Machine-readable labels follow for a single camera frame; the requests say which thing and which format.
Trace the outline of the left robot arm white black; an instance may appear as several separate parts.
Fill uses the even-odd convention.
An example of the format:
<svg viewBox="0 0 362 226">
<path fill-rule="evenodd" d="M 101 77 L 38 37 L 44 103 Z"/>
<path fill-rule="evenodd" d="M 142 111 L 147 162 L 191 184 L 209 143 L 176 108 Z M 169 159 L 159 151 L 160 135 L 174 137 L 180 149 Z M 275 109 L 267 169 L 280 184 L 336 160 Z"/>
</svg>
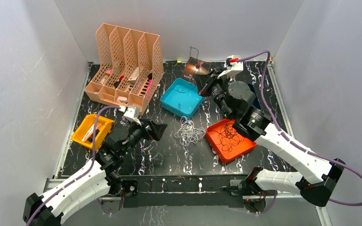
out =
<svg viewBox="0 0 362 226">
<path fill-rule="evenodd" d="M 28 226 L 60 226 L 71 215 L 98 198 L 127 193 L 117 170 L 125 155 L 140 140 L 159 141 L 168 125 L 141 119 L 129 126 L 115 126 L 109 133 L 94 159 L 71 177 L 41 195 L 31 194 L 25 203 L 23 221 Z"/>
</svg>

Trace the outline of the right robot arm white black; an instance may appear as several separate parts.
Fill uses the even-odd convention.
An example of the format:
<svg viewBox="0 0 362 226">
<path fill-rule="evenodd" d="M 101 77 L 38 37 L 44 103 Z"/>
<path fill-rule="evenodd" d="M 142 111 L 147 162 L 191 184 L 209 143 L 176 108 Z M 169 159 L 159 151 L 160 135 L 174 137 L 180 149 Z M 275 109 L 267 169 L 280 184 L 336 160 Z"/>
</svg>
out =
<svg viewBox="0 0 362 226">
<path fill-rule="evenodd" d="M 340 159 L 332 162 L 314 156 L 288 133 L 278 130 L 264 111 L 253 106 L 255 94 L 241 81 L 229 83 L 215 74 L 194 74 L 193 79 L 202 97 L 212 97 L 226 118 L 234 121 L 236 132 L 267 148 L 292 166 L 294 172 L 270 171 L 255 167 L 246 180 L 231 186 L 235 195 L 258 195 L 277 190 L 301 195 L 309 203 L 324 207 L 341 177 Z"/>
</svg>

